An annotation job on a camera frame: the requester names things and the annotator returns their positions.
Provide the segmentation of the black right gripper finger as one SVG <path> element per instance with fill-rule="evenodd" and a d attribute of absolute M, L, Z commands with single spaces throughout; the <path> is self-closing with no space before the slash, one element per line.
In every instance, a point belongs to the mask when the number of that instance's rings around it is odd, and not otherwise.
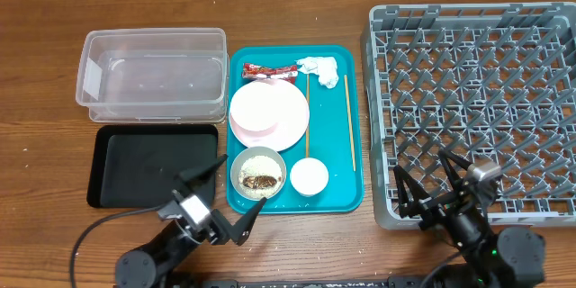
<path fill-rule="evenodd" d="M 403 167 L 397 165 L 393 169 L 398 192 L 400 216 L 417 216 L 424 212 L 422 201 L 430 195 Z"/>
<path fill-rule="evenodd" d="M 438 157 L 452 188 L 460 189 L 463 186 L 464 180 L 458 175 L 454 165 L 460 167 L 462 170 L 467 170 L 472 162 L 447 149 L 439 150 Z"/>

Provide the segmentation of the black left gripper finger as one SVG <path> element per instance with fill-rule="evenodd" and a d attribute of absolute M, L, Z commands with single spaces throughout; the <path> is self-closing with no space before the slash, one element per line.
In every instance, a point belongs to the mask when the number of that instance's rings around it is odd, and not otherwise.
<path fill-rule="evenodd" d="M 223 154 L 206 165 L 183 170 L 175 175 L 175 180 L 188 189 L 204 185 L 210 181 L 227 159 L 228 155 Z"/>
<path fill-rule="evenodd" d="M 238 246 L 243 245 L 248 240 L 257 216 L 266 202 L 266 198 L 261 198 L 235 224 L 231 224 L 219 210 L 212 210 L 211 230 L 213 235 L 211 236 L 211 244 L 224 245 L 232 240 Z"/>

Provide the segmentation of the grey bowl with food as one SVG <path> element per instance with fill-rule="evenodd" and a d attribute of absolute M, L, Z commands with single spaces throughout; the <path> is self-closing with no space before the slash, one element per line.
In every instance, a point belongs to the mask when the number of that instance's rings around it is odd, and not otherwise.
<path fill-rule="evenodd" d="M 283 158 L 271 148 L 253 147 L 241 151 L 229 168 L 229 180 L 237 193 L 251 201 L 279 194 L 287 179 Z"/>

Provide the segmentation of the white cup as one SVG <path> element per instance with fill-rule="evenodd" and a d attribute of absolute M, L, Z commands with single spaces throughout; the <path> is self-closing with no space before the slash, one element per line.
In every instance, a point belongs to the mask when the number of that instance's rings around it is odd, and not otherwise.
<path fill-rule="evenodd" d="M 291 169 L 292 187 L 302 196 L 310 197 L 322 192 L 329 182 L 328 168 L 314 157 L 297 161 Z"/>

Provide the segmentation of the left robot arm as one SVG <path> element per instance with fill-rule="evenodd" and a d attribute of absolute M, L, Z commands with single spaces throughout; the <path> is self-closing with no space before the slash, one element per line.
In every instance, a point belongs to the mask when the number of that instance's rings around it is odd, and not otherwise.
<path fill-rule="evenodd" d="M 156 208 L 159 218 L 169 223 L 149 243 L 119 258 L 115 266 L 115 281 L 119 287 L 161 287 L 170 273 L 203 242 L 224 245 L 233 241 L 241 246 L 248 240 L 266 203 L 265 198 L 232 224 L 220 211 L 211 208 L 199 193 L 227 158 L 222 155 L 203 166 L 188 168 L 175 175 L 171 200 Z"/>

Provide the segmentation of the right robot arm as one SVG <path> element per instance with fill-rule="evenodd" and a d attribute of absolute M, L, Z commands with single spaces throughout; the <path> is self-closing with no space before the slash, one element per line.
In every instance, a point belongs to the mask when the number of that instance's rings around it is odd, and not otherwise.
<path fill-rule="evenodd" d="M 431 196 L 401 166 L 393 169 L 402 218 L 419 216 L 421 230 L 443 229 L 457 249 L 418 282 L 420 287 L 535 287 L 545 281 L 545 239 L 531 229 L 496 233 L 488 208 L 497 200 L 501 167 L 441 150 L 452 190 Z"/>

